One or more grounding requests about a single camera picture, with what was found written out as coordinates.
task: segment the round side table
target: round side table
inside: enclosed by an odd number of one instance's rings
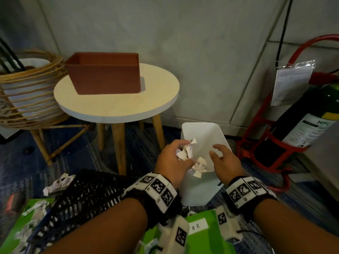
[[[69,76],[54,88],[54,97],[67,114],[89,122],[98,129],[99,149],[104,148],[105,124],[112,124],[116,159],[120,175],[126,175],[125,123],[151,117],[160,149],[165,147],[160,113],[178,98],[179,81],[165,69],[140,63],[141,92],[133,94],[78,95]]]

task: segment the white bin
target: white bin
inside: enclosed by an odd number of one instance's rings
[[[219,157],[222,153],[213,148],[214,144],[223,144],[230,149],[225,136],[216,123],[198,122],[182,124],[181,139],[193,140],[196,138],[197,144],[193,145],[193,158],[202,157],[207,162],[207,169],[211,172],[203,172],[201,178],[193,176],[194,171],[189,170],[179,188],[181,202],[184,206],[206,205],[213,196],[222,188],[214,165],[210,158],[209,151],[215,151]]]

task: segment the blue carpet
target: blue carpet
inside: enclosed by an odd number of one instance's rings
[[[77,123],[77,120],[72,119],[70,123]],[[141,131],[136,124],[126,124],[127,175],[141,176],[153,171],[160,154],[154,128],[149,124],[145,124],[145,127],[145,130]],[[79,128],[45,130],[44,138],[49,151],[57,149],[79,130]],[[180,138],[180,130],[164,127],[164,135],[166,142],[170,143]],[[234,149],[235,142],[229,140],[229,144]],[[29,147],[34,147],[31,154],[25,152]],[[278,174],[259,170],[246,160],[242,164],[251,175],[266,184],[279,186],[282,183]],[[88,131],[58,155],[51,168],[47,167],[30,132],[25,131],[13,141],[0,145],[0,209],[4,210],[7,198],[12,193],[22,192],[26,199],[40,198],[42,189],[53,183],[62,173],[75,174],[82,168],[117,172],[112,132],[108,126],[104,151],[98,150],[96,132]],[[293,168],[295,172],[305,172],[305,169],[296,162],[293,163]],[[223,192],[224,188],[206,206],[193,207],[192,210],[200,212],[221,205],[224,203]],[[318,182],[291,182],[290,191],[278,194],[278,198],[313,223],[339,236],[339,220],[328,208],[337,202]],[[8,232],[8,223],[7,215],[0,212],[0,243]],[[254,223],[241,221],[240,225],[243,229],[260,231]],[[235,249],[237,253],[272,253],[265,240],[248,233],[244,233],[244,241],[235,245]]]

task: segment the extinguisher label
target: extinguisher label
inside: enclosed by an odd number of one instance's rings
[[[334,122],[306,114],[282,141],[295,147],[307,147]]]

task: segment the wrist strap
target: wrist strap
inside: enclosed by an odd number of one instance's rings
[[[253,220],[256,206],[264,199],[276,200],[276,195],[259,179],[248,176],[231,180],[227,192],[227,204],[234,214],[242,214],[246,221]]]
[[[160,174],[144,175],[125,190],[123,197],[135,198],[142,204],[148,217],[147,229],[158,222],[165,223],[179,214],[182,208],[179,194]]]

